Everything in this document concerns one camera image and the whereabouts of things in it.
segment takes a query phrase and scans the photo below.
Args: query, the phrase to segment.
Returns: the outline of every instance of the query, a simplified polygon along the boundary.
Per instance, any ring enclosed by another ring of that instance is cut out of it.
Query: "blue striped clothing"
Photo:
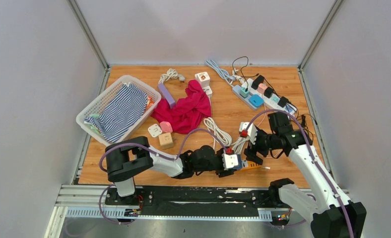
[[[118,141],[144,114],[147,94],[137,86],[123,85],[98,119],[85,117],[84,121],[99,129],[110,143]]]

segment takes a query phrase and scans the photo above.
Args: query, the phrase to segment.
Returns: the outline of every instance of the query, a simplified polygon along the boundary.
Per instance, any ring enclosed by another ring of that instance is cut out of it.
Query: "pink block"
[[[257,88],[257,91],[259,92],[259,93],[261,93],[261,94],[264,94],[264,90],[267,88],[267,86],[265,85],[265,84],[263,84],[263,83],[261,83],[260,85],[259,85],[259,87]]]
[[[160,123],[160,128],[164,133],[172,132],[172,126],[169,122],[163,121]]]

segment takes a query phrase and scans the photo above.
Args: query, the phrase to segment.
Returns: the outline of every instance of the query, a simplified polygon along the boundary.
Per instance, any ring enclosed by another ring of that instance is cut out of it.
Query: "wooden cube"
[[[159,136],[160,148],[169,149],[174,147],[174,141],[170,132],[161,134]]]

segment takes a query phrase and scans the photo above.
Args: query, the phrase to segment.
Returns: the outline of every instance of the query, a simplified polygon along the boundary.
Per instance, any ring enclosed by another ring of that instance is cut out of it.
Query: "red connector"
[[[248,135],[247,130],[241,131],[241,137],[245,138],[247,137],[247,135]]]

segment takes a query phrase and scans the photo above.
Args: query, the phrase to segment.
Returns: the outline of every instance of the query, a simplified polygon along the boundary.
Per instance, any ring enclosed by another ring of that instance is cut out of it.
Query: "white power strip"
[[[289,104],[289,103],[288,103],[288,106],[285,108],[279,106],[277,104],[280,101],[279,96],[277,96],[276,94],[273,93],[270,98],[267,98],[266,96],[264,96],[263,94],[259,93],[257,90],[255,90],[254,88],[251,87],[253,82],[254,82],[253,79],[251,79],[251,78],[247,79],[248,92],[250,95],[254,95],[254,94],[259,95],[264,100],[265,106],[270,109],[278,109],[278,110],[282,110],[282,111],[287,111],[289,114],[295,115],[295,112],[296,112],[295,106],[293,106],[292,104]]]

